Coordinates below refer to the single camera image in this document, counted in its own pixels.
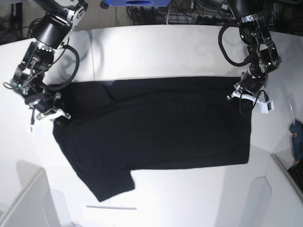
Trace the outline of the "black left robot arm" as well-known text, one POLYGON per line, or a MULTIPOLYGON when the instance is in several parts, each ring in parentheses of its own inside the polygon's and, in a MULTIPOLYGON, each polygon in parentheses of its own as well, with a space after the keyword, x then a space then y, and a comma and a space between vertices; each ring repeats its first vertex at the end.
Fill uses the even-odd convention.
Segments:
POLYGON ((244 93, 254 95, 267 83, 269 73, 278 69, 281 59, 276 45, 271 38, 267 20, 262 15, 264 1, 262 0, 228 0, 234 20, 225 24, 218 35, 218 44, 224 58, 235 67, 249 65, 241 79, 234 85, 235 91, 228 96, 231 99, 244 93), (247 45, 249 55, 243 62, 231 60, 223 46, 223 34, 232 26, 239 29, 241 40, 247 45))

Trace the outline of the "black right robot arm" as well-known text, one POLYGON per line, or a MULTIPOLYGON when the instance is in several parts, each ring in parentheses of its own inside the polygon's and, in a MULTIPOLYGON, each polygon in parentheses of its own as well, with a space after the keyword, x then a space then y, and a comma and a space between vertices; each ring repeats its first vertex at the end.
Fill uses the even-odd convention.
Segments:
POLYGON ((36 3, 45 10, 45 14, 33 29, 35 41, 30 43, 13 78, 3 85, 20 95, 33 112, 38 111, 38 114, 32 114, 32 121, 53 121, 60 117, 70 119, 71 115, 61 101, 60 91, 72 83, 79 69, 80 56, 68 41, 85 15, 88 4, 84 0, 67 6, 55 0, 38 0, 36 3), (69 50, 74 54, 75 69, 64 83, 57 86, 46 85, 43 79, 54 65, 54 53, 58 49, 69 50))

